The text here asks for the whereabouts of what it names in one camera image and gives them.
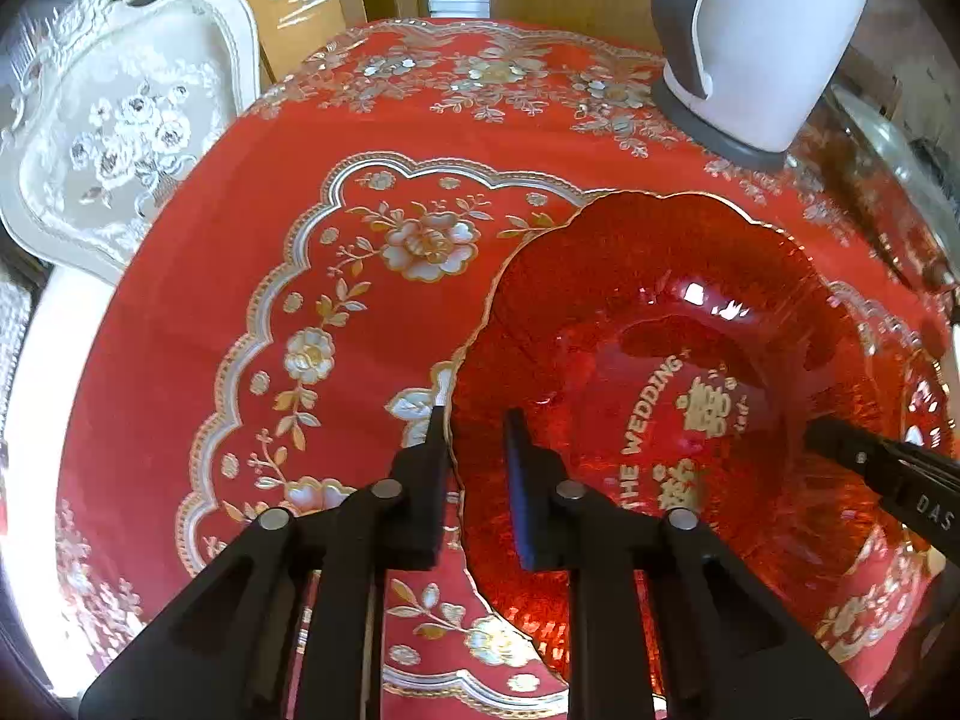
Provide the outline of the white ornate chair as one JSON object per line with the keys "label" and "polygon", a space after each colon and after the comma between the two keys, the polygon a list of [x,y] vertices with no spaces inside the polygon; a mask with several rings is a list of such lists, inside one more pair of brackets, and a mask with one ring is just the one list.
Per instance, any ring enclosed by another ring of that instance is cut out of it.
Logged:
{"label": "white ornate chair", "polygon": [[260,94],[247,0],[75,0],[39,29],[2,128],[20,247],[114,284],[189,172]]}

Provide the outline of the white electric kettle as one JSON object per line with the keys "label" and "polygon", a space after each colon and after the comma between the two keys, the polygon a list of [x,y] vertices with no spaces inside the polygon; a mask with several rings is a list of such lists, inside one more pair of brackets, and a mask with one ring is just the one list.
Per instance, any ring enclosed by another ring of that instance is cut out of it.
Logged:
{"label": "white electric kettle", "polygon": [[661,114],[750,171],[781,171],[867,0],[651,0]]}

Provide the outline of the red glass wedding plate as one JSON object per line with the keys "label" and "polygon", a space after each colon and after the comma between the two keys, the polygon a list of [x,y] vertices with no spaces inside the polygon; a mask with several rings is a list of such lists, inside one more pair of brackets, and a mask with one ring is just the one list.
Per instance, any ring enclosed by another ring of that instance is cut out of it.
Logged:
{"label": "red glass wedding plate", "polygon": [[698,514],[861,691],[884,681],[934,577],[928,546],[802,431],[828,415],[949,450],[949,394],[910,333],[823,281],[793,239],[699,193],[622,193],[501,275],[452,394],[467,561],[565,674],[568,582],[514,548],[509,410],[622,509]]}

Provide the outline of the red floral tablecloth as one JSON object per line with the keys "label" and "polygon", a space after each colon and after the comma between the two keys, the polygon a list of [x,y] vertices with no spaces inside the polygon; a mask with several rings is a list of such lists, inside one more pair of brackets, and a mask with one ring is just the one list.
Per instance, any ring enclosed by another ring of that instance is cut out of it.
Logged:
{"label": "red floral tablecloth", "polygon": [[[866,372],[885,431],[947,450],[946,311],[903,286],[833,179],[825,109],[776,176],[701,148],[651,98],[657,55],[494,21],[336,37],[229,127],[148,232],[71,413],[57,559],[109,663],[241,528],[337,507],[431,408],[524,361],[526,309],[615,304],[622,252],[706,275],[720,317],[789,319]],[[635,193],[622,247],[588,206]]]}

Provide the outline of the steel pan with lid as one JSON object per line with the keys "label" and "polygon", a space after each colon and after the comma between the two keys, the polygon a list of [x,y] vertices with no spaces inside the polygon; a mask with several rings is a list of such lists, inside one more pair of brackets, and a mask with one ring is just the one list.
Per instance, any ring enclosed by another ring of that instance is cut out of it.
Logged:
{"label": "steel pan with lid", "polygon": [[843,86],[828,89],[832,168],[875,252],[914,291],[958,286],[958,200],[900,128]]}

